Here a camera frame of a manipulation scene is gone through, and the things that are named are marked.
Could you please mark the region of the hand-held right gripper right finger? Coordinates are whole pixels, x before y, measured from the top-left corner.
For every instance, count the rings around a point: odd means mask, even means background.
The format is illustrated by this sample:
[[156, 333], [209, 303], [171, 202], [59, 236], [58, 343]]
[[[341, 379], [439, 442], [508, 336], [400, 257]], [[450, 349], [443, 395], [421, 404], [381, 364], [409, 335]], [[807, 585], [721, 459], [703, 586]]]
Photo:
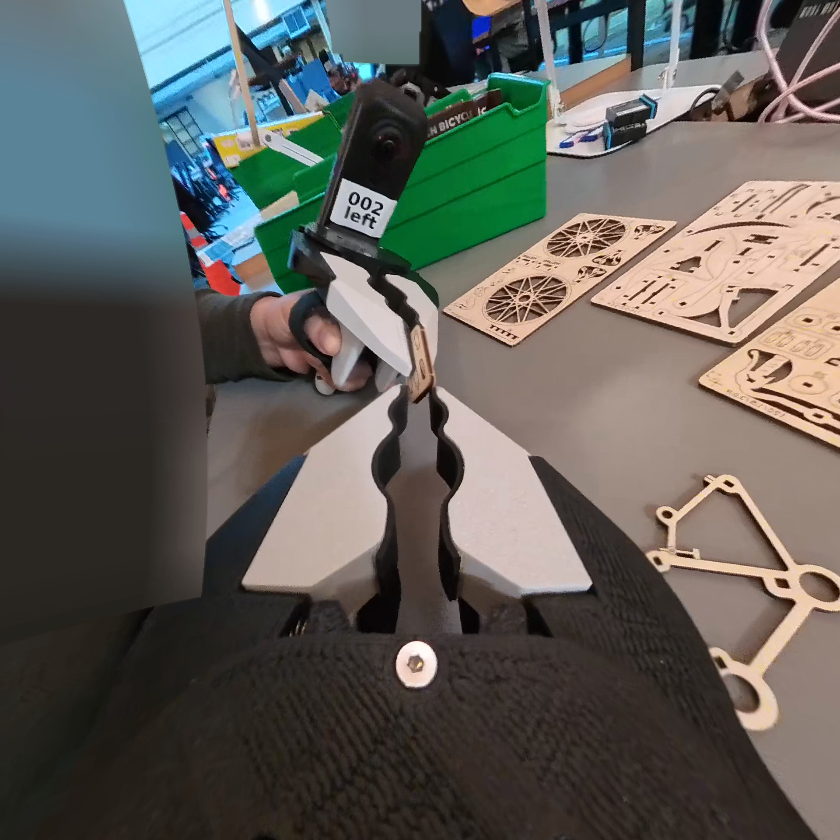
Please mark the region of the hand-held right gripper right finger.
[[592, 578], [534, 458], [442, 387], [430, 395], [436, 470], [447, 487], [437, 561], [462, 632], [498, 609], [528, 612], [536, 597], [581, 595]]

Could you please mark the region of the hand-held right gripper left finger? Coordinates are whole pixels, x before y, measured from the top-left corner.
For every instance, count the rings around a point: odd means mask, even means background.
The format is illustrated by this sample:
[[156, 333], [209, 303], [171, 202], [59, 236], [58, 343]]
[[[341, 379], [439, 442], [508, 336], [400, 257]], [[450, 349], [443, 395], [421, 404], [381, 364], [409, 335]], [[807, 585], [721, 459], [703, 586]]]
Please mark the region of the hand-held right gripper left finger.
[[396, 516], [403, 387], [394, 385], [305, 456], [242, 585], [336, 602], [362, 632], [393, 632], [402, 600]]

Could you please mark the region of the small oblong wooden part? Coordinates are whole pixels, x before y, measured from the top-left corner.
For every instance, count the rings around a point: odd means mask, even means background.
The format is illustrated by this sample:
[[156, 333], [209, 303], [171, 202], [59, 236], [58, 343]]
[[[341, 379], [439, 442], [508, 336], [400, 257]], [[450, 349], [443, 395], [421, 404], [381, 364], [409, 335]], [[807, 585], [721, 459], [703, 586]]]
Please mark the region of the small oblong wooden part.
[[406, 378], [408, 398], [411, 403], [420, 403], [436, 383], [432, 354], [429, 349], [425, 327], [418, 323], [408, 333], [408, 346], [413, 368]]

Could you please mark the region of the wooden wheel parts sheet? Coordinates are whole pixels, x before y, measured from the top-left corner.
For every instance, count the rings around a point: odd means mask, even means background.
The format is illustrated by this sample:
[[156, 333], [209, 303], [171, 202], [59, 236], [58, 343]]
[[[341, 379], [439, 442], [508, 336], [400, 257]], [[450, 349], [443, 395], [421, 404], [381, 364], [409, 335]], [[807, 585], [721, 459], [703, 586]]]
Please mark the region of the wooden wheel parts sheet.
[[579, 213], [448, 304], [443, 313], [516, 347], [675, 225], [658, 218]]

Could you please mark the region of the wooden bicycle frame part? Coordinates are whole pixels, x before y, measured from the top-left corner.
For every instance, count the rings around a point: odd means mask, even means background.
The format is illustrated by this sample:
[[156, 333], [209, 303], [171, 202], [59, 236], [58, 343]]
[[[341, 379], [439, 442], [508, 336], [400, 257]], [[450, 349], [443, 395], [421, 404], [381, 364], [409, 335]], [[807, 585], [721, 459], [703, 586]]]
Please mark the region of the wooden bicycle frame part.
[[[778, 563], [773, 568], [754, 563], [737, 563], [704, 558], [698, 549], [679, 545], [679, 528], [691, 512], [715, 494], [739, 500], [760, 535], [770, 546]], [[665, 545], [647, 552], [651, 565], [661, 574], [673, 569], [717, 574], [761, 583], [764, 591], [789, 609], [748, 662], [732, 657], [720, 647], [708, 649], [721, 679], [735, 678], [750, 688], [756, 703], [751, 710], [736, 710], [742, 727], [748, 732], [771, 730], [780, 719], [780, 706], [767, 682], [770, 667], [789, 646], [806, 620], [814, 613], [839, 613], [838, 574], [812, 563], [795, 561], [752, 499], [741, 480], [733, 475], [704, 476], [703, 488], [681, 507], [658, 507], [657, 522], [665, 530]]]

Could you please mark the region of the person's left forearm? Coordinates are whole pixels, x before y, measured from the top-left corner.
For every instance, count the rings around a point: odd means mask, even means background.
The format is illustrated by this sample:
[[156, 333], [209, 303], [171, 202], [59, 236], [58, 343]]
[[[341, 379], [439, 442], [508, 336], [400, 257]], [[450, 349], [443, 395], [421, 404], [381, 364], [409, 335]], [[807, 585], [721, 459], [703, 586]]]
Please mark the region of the person's left forearm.
[[251, 324], [257, 302], [279, 298], [270, 291], [229, 297], [209, 287], [195, 289], [206, 385], [245, 379], [288, 381], [286, 373], [264, 360]]

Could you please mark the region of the brown model kit box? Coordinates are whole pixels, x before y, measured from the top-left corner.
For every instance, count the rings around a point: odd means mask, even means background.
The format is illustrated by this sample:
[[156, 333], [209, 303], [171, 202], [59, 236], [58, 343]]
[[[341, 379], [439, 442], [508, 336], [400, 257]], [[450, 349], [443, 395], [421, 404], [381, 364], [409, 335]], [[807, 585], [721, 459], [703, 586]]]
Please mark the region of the brown model kit box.
[[488, 90], [478, 98], [457, 101], [427, 118], [427, 142], [455, 130], [459, 126], [498, 107], [502, 102], [501, 91]]

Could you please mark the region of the person's left hand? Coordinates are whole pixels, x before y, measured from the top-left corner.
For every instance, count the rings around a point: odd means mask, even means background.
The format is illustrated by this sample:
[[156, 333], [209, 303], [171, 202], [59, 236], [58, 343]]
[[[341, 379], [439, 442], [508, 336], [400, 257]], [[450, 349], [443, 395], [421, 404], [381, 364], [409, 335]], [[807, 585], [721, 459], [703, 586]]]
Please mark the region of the person's left hand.
[[[290, 328], [291, 311], [306, 296], [297, 291], [281, 297], [261, 297], [250, 310], [250, 326], [263, 361], [273, 369], [287, 369], [297, 374], [313, 372], [328, 387], [335, 389], [329, 368], [317, 355], [305, 350]], [[326, 313], [316, 312], [304, 325], [308, 341], [330, 358], [341, 350], [340, 326]]]

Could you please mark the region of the green storage bin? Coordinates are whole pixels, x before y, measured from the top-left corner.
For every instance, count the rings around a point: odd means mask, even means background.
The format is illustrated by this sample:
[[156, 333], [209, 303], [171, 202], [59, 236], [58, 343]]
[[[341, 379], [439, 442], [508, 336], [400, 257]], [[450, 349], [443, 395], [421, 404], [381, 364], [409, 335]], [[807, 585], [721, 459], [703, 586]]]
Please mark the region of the green storage bin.
[[[502, 96], [498, 107], [425, 141], [397, 201], [381, 245], [406, 259], [415, 270], [546, 214], [548, 84], [493, 73], [485, 91], [495, 89]], [[357, 91], [325, 112], [335, 119], [341, 133]], [[467, 91], [457, 91], [425, 114], [428, 118], [455, 102], [470, 99], [474, 98]], [[309, 285], [288, 265], [290, 240], [299, 227], [317, 220], [338, 151], [309, 173], [296, 175], [293, 192], [288, 194], [295, 193], [297, 204], [256, 228], [269, 270], [283, 291], [298, 291]]]
[[237, 185], [259, 210], [293, 192], [293, 181], [300, 172], [309, 173], [338, 151], [341, 130], [335, 119], [327, 114], [306, 128], [288, 136], [306, 151], [314, 152], [322, 160], [306, 166], [286, 156], [264, 149], [230, 170]]

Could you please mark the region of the yellow cardboard box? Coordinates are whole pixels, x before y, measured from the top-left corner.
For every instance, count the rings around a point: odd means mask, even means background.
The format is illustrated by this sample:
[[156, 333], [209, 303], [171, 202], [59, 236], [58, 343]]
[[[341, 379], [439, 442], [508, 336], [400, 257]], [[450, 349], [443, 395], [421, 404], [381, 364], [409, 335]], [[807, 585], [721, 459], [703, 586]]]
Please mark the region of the yellow cardboard box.
[[286, 138], [319, 121], [322, 117], [323, 111], [304, 112], [282, 120], [259, 123], [257, 125], [259, 143], [254, 142], [250, 128], [211, 135], [206, 143], [208, 149], [215, 151], [222, 164], [231, 170], [258, 152], [277, 147], [279, 138]]

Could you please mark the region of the wooden sheet with curved cutouts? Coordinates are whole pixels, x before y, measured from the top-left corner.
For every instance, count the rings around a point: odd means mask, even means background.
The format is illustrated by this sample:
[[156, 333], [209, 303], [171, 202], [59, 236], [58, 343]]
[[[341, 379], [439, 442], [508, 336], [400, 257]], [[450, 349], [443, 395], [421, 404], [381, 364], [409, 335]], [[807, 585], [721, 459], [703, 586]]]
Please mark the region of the wooden sheet with curved cutouts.
[[838, 259], [838, 182], [750, 181], [591, 302], [736, 346]]

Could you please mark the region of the small black blue device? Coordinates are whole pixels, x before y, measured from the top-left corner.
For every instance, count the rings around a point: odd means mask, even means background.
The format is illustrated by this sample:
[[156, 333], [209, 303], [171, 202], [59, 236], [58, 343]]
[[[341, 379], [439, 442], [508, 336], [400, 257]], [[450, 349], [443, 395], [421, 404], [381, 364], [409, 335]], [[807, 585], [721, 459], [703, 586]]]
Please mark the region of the small black blue device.
[[657, 111], [658, 100], [646, 94], [607, 107], [602, 128], [605, 151], [641, 140], [648, 131], [648, 121], [655, 118]]

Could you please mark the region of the wooden sheet with round holes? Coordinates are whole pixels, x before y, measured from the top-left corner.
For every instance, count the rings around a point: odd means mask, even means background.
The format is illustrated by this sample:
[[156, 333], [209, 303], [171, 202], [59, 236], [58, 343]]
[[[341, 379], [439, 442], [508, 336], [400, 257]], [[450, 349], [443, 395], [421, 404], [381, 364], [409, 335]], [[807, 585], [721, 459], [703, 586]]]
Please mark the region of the wooden sheet with round holes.
[[746, 342], [699, 385], [839, 448], [839, 281]]

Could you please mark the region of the wooden clipboard stand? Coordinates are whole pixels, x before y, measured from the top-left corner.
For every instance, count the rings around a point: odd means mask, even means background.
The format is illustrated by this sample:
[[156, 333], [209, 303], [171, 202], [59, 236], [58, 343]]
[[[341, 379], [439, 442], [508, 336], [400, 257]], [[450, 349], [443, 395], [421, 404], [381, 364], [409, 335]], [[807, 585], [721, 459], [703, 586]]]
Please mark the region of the wooden clipboard stand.
[[613, 65], [583, 80], [577, 86], [561, 91], [554, 58], [549, 3], [523, 2], [522, 6], [524, 13], [534, 11], [537, 16], [545, 75], [549, 81], [549, 120], [545, 130], [548, 155], [591, 160], [636, 143], [628, 143], [615, 150], [605, 151], [602, 128], [605, 111], [609, 106], [634, 100], [641, 95], [657, 99], [657, 115], [648, 121], [644, 139], [652, 132], [690, 114], [697, 105], [710, 102], [721, 90], [719, 84], [707, 87], [678, 87], [676, 85], [682, 2], [671, 3], [668, 63], [659, 72], [655, 87], [612, 92], [605, 92], [605, 87], [617, 83], [627, 74], [619, 65]]

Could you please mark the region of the black electronics box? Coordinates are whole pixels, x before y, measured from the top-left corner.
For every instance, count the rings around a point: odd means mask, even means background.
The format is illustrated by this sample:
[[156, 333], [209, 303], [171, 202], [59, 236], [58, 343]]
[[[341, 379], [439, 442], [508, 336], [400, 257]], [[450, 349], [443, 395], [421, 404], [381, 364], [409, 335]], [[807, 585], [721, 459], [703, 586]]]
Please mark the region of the black electronics box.
[[786, 31], [775, 55], [785, 82], [793, 85], [838, 62], [838, 20], [803, 64], [814, 43], [838, 11], [838, 1], [789, 2]]

